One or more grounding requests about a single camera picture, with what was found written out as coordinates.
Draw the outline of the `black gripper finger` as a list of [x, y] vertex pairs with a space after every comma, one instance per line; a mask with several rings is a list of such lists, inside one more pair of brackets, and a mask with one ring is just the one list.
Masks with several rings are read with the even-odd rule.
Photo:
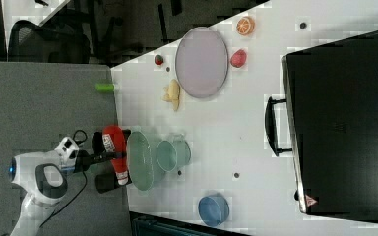
[[127, 156], [126, 152], [104, 152], [101, 154], [95, 154], [92, 157], [93, 163], [102, 163], [115, 159], [122, 159]]

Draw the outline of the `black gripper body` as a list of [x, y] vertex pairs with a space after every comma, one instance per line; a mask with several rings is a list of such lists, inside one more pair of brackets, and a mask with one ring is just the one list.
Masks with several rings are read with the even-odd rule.
[[94, 163], [94, 157], [85, 150], [79, 150], [76, 154], [75, 172], [85, 172]]

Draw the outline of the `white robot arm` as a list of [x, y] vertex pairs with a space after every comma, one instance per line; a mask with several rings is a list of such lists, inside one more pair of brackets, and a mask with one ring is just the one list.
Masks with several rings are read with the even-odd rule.
[[10, 236], [37, 235], [66, 195], [70, 173], [85, 172], [93, 164], [123, 156], [121, 152], [88, 154], [84, 150], [52, 150], [13, 157], [9, 168], [11, 183], [24, 189], [26, 195]]

